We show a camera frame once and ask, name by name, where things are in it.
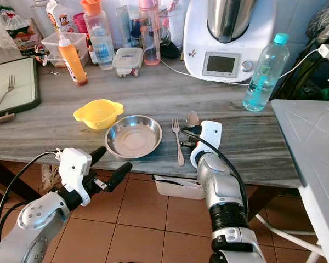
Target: stainless steel jug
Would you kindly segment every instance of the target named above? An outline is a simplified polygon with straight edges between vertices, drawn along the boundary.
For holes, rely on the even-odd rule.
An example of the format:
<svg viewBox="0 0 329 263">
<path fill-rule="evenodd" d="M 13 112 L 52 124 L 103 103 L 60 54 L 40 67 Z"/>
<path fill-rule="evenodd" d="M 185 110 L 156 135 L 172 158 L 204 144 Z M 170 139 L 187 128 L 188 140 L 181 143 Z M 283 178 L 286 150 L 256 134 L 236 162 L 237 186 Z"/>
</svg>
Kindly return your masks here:
<svg viewBox="0 0 329 263">
<path fill-rule="evenodd" d="M 222 43 L 229 43 L 246 30 L 256 0 L 208 0 L 207 26 Z"/>
</svg>

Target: white table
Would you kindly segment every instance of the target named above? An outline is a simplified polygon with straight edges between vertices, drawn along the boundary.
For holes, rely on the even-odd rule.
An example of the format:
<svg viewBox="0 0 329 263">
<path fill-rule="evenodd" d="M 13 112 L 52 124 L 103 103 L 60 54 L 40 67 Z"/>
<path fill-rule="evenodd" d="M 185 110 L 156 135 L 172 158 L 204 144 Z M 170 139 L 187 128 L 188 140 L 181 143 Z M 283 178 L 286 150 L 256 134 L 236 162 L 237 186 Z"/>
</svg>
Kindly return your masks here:
<svg viewBox="0 0 329 263">
<path fill-rule="evenodd" d="M 329 262 L 329 101 L 273 100 L 305 209 Z"/>
</svg>

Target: display screen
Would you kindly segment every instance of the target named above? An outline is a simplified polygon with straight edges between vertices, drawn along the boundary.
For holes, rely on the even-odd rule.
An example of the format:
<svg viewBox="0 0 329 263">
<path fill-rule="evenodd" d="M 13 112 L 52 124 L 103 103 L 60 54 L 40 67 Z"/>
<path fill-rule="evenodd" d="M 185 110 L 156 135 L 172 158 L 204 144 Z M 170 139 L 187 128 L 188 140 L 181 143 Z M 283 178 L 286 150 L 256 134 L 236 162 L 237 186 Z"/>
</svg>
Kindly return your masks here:
<svg viewBox="0 0 329 263">
<path fill-rule="evenodd" d="M 207 71 L 229 72 L 232 73 L 235 58 L 223 56 L 209 56 Z"/>
</svg>

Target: marble countertop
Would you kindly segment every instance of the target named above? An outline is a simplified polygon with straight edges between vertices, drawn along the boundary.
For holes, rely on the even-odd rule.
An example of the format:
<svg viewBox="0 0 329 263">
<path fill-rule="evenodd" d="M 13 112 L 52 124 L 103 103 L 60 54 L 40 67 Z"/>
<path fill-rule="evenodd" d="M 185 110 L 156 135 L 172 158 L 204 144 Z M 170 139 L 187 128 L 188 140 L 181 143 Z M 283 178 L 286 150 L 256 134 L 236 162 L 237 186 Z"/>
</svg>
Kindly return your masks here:
<svg viewBox="0 0 329 263">
<path fill-rule="evenodd" d="M 177 70 L 185 71 L 181 61 L 168 61 Z M 0 159 L 28 162 L 43 151 L 56 147 L 80 148 L 91 152 L 105 145 L 105 130 L 89 129 L 75 121 L 74 110 L 87 102 L 106 98 L 124 105 L 124 114 L 148 115 L 159 122 L 162 142 L 151 154 L 131 160 L 133 172 L 195 178 L 190 164 L 190 149 L 183 148 L 185 165 L 178 166 L 177 145 L 170 124 L 178 118 L 184 125 L 186 115 L 195 110 L 200 119 L 223 125 L 220 150 L 240 172 L 247 184 L 297 188 L 300 180 L 270 105 L 252 113 L 242 106 L 246 87 L 202 81 L 177 74 L 163 64 L 143 66 L 138 78 L 117 78 L 115 70 L 102 71 L 88 65 L 89 83 L 74 86 L 67 69 L 38 67 L 41 104 L 22 113 L 9 123 L 0 124 Z M 53 157 L 40 163 L 57 164 Z M 94 166 L 115 170 L 124 159 L 106 155 Z"/>
</svg>

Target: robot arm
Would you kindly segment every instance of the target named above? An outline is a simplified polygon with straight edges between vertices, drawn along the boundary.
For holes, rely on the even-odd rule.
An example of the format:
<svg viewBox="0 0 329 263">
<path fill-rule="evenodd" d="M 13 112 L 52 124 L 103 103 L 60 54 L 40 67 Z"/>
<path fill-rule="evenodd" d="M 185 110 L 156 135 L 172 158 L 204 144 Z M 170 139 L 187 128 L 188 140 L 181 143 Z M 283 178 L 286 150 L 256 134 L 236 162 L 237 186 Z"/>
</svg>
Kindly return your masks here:
<svg viewBox="0 0 329 263">
<path fill-rule="evenodd" d="M 200 138 L 216 149 L 220 144 L 222 125 L 203 121 Z M 212 149 L 200 141 L 191 153 L 197 167 L 197 180 L 206 194 L 212 223 L 210 263 L 265 263 L 254 232 L 248 228 L 240 184 L 230 168 Z"/>
<path fill-rule="evenodd" d="M 112 192 L 130 172 L 126 163 L 111 179 L 102 182 L 89 170 L 106 152 L 100 147 L 90 155 L 74 148 L 59 151 L 59 173 L 64 187 L 32 201 L 20 212 L 16 225 L 0 242 L 0 262 L 42 262 L 50 241 L 58 234 L 70 213 L 79 205 L 87 205 L 92 195 L 104 190 Z"/>
</svg>

